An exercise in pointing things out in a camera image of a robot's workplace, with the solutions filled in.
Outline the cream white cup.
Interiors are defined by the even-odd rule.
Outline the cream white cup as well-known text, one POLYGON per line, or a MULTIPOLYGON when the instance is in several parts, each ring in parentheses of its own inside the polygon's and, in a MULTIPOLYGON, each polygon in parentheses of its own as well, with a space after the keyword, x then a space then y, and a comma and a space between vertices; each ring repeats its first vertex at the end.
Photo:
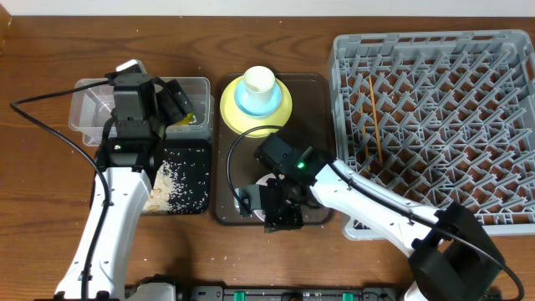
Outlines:
POLYGON ((272 97, 276 80, 271 69, 253 66, 244 73, 243 83, 251 100, 266 104, 272 97))

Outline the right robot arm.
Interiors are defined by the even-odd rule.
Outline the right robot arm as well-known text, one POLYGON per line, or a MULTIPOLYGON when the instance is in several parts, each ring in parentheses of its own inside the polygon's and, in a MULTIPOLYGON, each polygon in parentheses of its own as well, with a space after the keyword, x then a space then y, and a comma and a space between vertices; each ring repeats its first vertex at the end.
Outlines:
POLYGON ((243 215, 261 210, 266 231, 303 225, 301 207, 326 207, 376 231, 406 255, 414 283, 405 300, 481 300, 505 260, 467 208, 413 202, 352 171, 327 151, 277 133, 255 150, 266 183, 232 188, 243 215))

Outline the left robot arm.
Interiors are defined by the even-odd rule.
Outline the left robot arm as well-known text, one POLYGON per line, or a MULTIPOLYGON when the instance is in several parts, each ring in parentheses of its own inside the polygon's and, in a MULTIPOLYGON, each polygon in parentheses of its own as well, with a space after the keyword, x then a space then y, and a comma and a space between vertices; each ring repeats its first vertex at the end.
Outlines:
POLYGON ((96 153, 88 220, 56 300, 123 300, 135 231, 163 161, 167 127, 192 112, 175 79, 110 76, 115 107, 96 153))

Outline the green orange snack wrapper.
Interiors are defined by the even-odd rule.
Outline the green orange snack wrapper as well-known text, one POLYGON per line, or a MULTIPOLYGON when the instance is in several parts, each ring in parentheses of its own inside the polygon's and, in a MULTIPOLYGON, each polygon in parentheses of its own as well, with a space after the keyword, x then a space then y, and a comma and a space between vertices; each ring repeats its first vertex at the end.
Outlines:
POLYGON ((184 117, 182 120, 175 123, 176 126, 178 125, 192 125, 196 123, 196 117, 195 113, 191 112, 186 117, 184 117))

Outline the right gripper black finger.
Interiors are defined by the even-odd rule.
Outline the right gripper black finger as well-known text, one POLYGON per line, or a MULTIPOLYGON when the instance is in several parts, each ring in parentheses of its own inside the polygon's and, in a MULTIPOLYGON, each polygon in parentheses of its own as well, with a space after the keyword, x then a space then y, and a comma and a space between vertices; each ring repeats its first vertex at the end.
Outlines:
POLYGON ((268 187, 263 185, 249 185, 236 188, 240 201, 235 199, 242 217, 250 217, 253 213, 258 217, 265 216, 262 202, 268 199, 268 187))
POLYGON ((300 205, 290 202, 283 193, 283 187, 275 178, 267 180, 262 194, 264 232, 292 231, 303 227, 300 205))

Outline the rice pile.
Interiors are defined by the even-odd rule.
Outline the rice pile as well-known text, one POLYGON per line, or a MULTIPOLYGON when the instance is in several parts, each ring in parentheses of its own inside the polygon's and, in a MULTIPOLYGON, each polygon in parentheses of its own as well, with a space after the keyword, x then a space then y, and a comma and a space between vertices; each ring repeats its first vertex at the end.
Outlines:
POLYGON ((211 154, 206 147, 166 148, 143 215, 196 215, 209 205, 211 154))

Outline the wooden chopstick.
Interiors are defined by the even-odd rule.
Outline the wooden chopstick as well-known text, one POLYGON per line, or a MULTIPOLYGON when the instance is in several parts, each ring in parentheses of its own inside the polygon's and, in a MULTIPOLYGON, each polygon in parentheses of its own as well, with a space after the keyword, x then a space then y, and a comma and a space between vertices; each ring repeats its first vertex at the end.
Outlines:
MULTIPOLYGON (((358 96, 360 97, 362 95, 362 92, 361 92, 361 88, 358 89, 358 96)), ((364 143, 364 156, 365 156, 365 159, 368 160, 369 159, 369 148, 368 148, 368 142, 367 142, 367 131, 366 131, 366 115, 364 113, 364 102, 363 104, 361 105, 360 107, 360 117, 362 119, 362 132, 363 132, 363 141, 365 142, 364 143)))
POLYGON ((374 132, 375 132, 375 139, 377 142, 377 154, 379 158, 380 164, 383 164, 383 156, 382 156, 382 149, 381 149, 381 140, 380 140, 380 129, 379 129, 379 120, 377 116, 377 109, 376 109, 376 102, 375 102, 375 92, 373 87, 373 81, 372 76, 370 75, 368 77, 369 81, 369 92, 370 92, 370 99, 372 103, 372 114, 374 119, 374 132))

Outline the white bowl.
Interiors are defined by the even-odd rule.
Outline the white bowl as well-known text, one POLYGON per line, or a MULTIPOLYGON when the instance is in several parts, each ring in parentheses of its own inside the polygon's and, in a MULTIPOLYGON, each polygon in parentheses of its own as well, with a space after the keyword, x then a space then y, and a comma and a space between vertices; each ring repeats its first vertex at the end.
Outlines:
POLYGON ((256 184, 267 186, 267 200, 262 202, 265 214, 264 217, 262 216, 262 220, 272 224, 279 222, 285 204, 279 178, 273 174, 265 175, 256 184))

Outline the light blue bowl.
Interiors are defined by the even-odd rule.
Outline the light blue bowl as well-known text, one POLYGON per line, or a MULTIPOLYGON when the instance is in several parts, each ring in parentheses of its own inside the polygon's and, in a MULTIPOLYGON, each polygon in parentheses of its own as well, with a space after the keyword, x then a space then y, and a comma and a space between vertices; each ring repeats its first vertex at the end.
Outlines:
POLYGON ((255 118, 267 117, 281 104, 282 91, 275 82, 266 92, 254 92, 240 79, 234 92, 234 101, 237 108, 246 115, 255 118))

